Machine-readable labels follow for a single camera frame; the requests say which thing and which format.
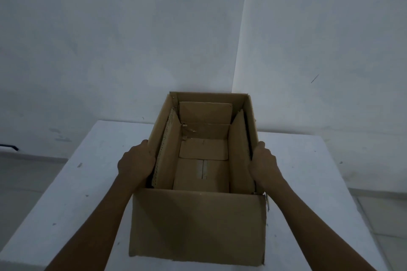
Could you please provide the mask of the person's left hand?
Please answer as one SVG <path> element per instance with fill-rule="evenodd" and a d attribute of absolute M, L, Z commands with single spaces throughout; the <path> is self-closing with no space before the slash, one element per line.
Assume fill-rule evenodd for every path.
<path fill-rule="evenodd" d="M 134 153 L 133 146 L 118 162 L 118 179 L 131 191 L 137 189 L 152 173 L 156 159 L 150 147 L 149 151 L 149 153 Z"/>

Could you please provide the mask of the person's right hand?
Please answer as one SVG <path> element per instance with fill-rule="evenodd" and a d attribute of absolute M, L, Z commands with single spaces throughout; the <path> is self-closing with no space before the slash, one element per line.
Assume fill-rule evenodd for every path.
<path fill-rule="evenodd" d="M 276 157 L 272 155 L 269 149 L 265 155 L 254 155 L 253 150 L 249 172 L 255 181 L 257 191 L 265 192 L 270 197 L 275 196 L 286 185 L 277 165 Z"/>

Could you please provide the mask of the brown cardboard box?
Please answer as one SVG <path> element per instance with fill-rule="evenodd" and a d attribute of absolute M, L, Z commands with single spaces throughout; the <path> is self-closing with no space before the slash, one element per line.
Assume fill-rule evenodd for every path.
<path fill-rule="evenodd" d="M 133 194 L 130 257 L 258 267 L 266 203 L 249 172 L 249 94 L 169 92 L 149 137 L 155 166 Z"/>

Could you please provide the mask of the person's right forearm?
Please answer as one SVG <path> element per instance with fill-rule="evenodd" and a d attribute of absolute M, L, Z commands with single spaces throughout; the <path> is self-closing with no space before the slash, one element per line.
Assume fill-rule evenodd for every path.
<path fill-rule="evenodd" d="M 377 271 L 292 190 L 285 179 L 264 189 L 282 212 L 312 271 Z"/>

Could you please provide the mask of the person's left forearm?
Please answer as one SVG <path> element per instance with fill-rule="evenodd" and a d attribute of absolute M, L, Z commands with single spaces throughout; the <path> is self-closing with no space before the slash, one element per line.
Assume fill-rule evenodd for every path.
<path fill-rule="evenodd" d="M 44 271 L 104 271 L 132 194 L 145 178 L 118 175 L 103 199 Z"/>

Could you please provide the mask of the white table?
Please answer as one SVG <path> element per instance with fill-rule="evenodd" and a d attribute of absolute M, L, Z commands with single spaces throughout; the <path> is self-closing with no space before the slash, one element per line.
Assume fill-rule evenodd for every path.
<path fill-rule="evenodd" d="M 11 239 L 0 261 L 45 267 L 98 205 L 117 162 L 153 125 L 97 121 Z M 388 271 L 323 139 L 258 132 L 296 194 L 377 271 Z M 129 257 L 132 203 L 126 207 L 106 271 L 311 271 L 276 204 L 269 200 L 265 264 L 260 267 Z"/>

